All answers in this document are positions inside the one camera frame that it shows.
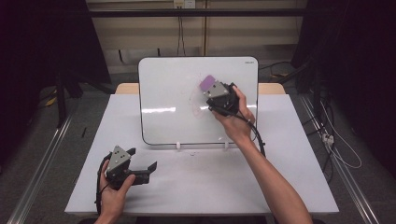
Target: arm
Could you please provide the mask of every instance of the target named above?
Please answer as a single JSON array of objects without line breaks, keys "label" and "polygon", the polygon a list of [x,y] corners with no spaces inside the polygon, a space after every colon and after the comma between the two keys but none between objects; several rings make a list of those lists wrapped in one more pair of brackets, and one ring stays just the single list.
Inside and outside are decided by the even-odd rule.
[{"label": "arm", "polygon": [[[247,108],[246,96],[236,87],[233,89],[239,97],[239,113],[254,123],[255,118]],[[242,151],[279,223],[312,223],[311,216],[298,193],[250,140],[250,127],[236,117],[223,117],[216,112],[213,114]]]},{"label": "arm", "polygon": [[125,195],[129,187],[134,183],[134,175],[129,175],[123,182],[119,190],[114,190],[108,186],[105,171],[109,161],[105,161],[100,176],[100,188],[102,191],[102,213],[95,224],[116,223],[122,214],[125,204]]}]

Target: purple object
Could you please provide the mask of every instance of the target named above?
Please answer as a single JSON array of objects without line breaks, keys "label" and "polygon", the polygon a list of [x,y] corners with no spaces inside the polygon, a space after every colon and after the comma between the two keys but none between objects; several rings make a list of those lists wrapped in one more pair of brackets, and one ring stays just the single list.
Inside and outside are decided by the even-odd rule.
[{"label": "purple object", "polygon": [[210,87],[213,86],[213,84],[215,84],[215,82],[216,80],[211,75],[209,75],[204,79],[204,81],[201,82],[199,87],[202,91],[207,91]]}]

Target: white table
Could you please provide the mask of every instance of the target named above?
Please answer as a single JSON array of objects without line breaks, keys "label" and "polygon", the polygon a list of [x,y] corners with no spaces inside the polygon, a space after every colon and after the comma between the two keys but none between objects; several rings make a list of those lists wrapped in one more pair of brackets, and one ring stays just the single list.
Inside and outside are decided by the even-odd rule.
[{"label": "white table", "polygon": [[[338,212],[329,186],[288,95],[259,96],[258,129],[268,160],[295,187],[313,214]],[[106,112],[65,212],[96,213],[96,172],[115,145],[136,147],[130,169],[158,162],[150,183],[128,191],[133,216],[213,216],[270,213],[237,148],[150,149],[142,141],[138,95],[110,97]]]}]

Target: person's left hand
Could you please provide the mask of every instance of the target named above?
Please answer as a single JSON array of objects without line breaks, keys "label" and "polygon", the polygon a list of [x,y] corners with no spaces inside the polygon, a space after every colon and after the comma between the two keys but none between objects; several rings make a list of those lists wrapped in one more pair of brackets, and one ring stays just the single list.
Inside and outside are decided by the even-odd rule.
[{"label": "person's left hand", "polygon": [[100,175],[100,189],[106,187],[102,192],[102,213],[95,223],[115,223],[120,217],[125,204],[125,195],[129,187],[134,183],[135,176],[129,175],[119,190],[114,190],[108,185],[105,171],[109,160],[105,161]]}]

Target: hand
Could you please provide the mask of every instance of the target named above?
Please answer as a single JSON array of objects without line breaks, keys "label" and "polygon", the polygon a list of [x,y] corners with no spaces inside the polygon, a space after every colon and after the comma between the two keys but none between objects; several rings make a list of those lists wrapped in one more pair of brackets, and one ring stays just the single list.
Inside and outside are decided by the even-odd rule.
[{"label": "hand", "polygon": [[102,192],[102,213],[95,223],[115,223],[117,221],[123,211],[126,192],[132,186],[135,179],[134,175],[129,175],[119,190],[112,189],[110,186],[107,186],[108,181],[105,177],[108,163],[109,160],[105,161],[100,175],[100,189],[105,189]]},{"label": "hand", "polygon": [[[233,86],[233,90],[239,97],[239,112],[238,115],[245,119],[250,119],[251,123],[255,122],[253,113],[247,108],[247,97],[242,93],[236,86]],[[249,125],[234,116],[224,117],[216,111],[212,111],[215,118],[224,126],[224,130],[227,135],[238,145],[245,141],[250,140],[251,128]]]}]

